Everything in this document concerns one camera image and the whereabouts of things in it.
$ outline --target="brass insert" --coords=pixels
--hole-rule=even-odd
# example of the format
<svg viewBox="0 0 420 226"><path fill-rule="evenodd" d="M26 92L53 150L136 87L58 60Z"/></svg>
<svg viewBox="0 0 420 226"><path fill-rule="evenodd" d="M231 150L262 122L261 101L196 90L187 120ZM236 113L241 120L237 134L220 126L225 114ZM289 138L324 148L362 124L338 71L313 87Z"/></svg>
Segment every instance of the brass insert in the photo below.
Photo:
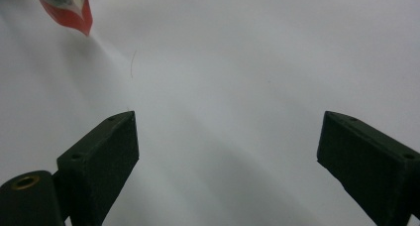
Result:
<svg viewBox="0 0 420 226"><path fill-rule="evenodd" d="M12 184L12 189L14 190L22 190L29 187L32 187L33 185L37 184L38 181L40 181L40 177L38 175L27 175L25 177L22 177Z"/></svg>

